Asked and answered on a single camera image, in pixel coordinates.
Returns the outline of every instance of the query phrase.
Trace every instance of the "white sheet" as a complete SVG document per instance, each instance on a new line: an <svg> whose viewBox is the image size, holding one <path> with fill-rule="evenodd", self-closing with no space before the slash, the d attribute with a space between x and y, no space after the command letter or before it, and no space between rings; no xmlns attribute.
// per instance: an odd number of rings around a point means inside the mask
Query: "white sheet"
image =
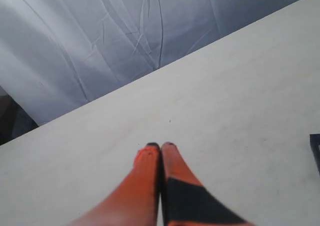
<svg viewBox="0 0 320 226"><path fill-rule="evenodd" d="M1 146L0 225L70 222L169 140L244 218L320 225L319 7L301 0Z"/></svg>
<svg viewBox="0 0 320 226"><path fill-rule="evenodd" d="M295 1L0 0L0 85L42 125Z"/></svg>

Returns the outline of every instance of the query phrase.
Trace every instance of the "white table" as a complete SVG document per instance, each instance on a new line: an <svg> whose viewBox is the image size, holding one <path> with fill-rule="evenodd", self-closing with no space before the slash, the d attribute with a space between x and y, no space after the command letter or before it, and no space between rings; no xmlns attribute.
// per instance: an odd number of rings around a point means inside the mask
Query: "white table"
<svg viewBox="0 0 320 226"><path fill-rule="evenodd" d="M0 225L63 225L175 142L258 225L320 225L320 0L301 0L0 147Z"/></svg>

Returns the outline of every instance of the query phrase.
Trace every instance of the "wrinkled fabric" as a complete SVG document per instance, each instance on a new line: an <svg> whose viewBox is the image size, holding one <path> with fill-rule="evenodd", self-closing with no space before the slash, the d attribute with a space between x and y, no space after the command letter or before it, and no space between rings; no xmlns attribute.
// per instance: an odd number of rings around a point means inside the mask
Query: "wrinkled fabric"
<svg viewBox="0 0 320 226"><path fill-rule="evenodd" d="M0 0L0 86L42 125L295 1Z"/></svg>

